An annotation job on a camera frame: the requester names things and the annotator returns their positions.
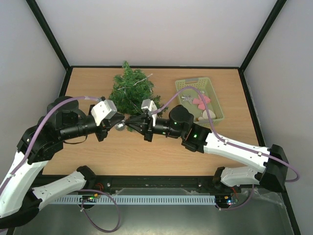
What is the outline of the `light green plastic basket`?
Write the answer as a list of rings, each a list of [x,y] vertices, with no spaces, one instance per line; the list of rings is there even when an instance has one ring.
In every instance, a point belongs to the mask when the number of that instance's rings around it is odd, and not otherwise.
[[[214,88],[212,86],[212,83],[208,77],[198,77],[198,78],[188,78],[188,79],[177,80],[175,81],[175,86],[176,86],[177,91],[181,90],[182,88],[188,87],[188,89],[180,92],[180,94],[178,95],[178,101],[180,105],[185,107],[188,110],[188,112],[190,112],[194,116],[194,123],[204,126],[204,127],[208,127],[208,128],[211,127],[209,120],[198,121],[198,117],[201,115],[201,113],[204,110],[198,109],[197,105],[181,101],[181,96],[183,94],[191,94],[193,98],[198,98],[198,95],[200,95],[203,101],[204,101],[204,97],[203,97],[204,95],[209,97],[211,99],[210,103],[208,104],[205,103],[205,110],[207,111],[208,118],[210,117],[209,115],[209,109],[210,109],[216,115],[215,119],[211,119],[213,125],[219,124],[224,119],[222,108],[219,104],[219,101],[214,91]]]

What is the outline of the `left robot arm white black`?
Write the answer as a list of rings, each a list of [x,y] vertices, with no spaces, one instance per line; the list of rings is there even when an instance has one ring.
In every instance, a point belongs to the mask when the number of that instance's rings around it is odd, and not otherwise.
[[[79,100],[93,100],[86,115]],[[103,141],[124,115],[104,97],[61,96],[47,106],[47,114],[28,128],[17,145],[14,161],[0,185],[0,229],[23,226],[55,199],[81,189],[93,189],[95,173],[86,165],[72,174],[41,187],[34,180],[53,156],[70,139],[95,134]]]

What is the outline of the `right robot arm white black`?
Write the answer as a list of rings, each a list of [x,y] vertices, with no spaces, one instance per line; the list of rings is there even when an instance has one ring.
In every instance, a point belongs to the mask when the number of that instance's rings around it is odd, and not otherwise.
[[[253,146],[214,134],[209,128],[193,122],[194,116],[182,105],[173,108],[168,119],[158,118],[146,110],[139,116],[131,116],[126,125],[151,142],[153,135],[181,138],[182,145],[192,152],[215,154],[240,162],[243,167],[219,167],[213,177],[213,186],[223,192],[229,187],[260,185],[263,188],[283,192],[287,177],[287,157],[279,145]]]

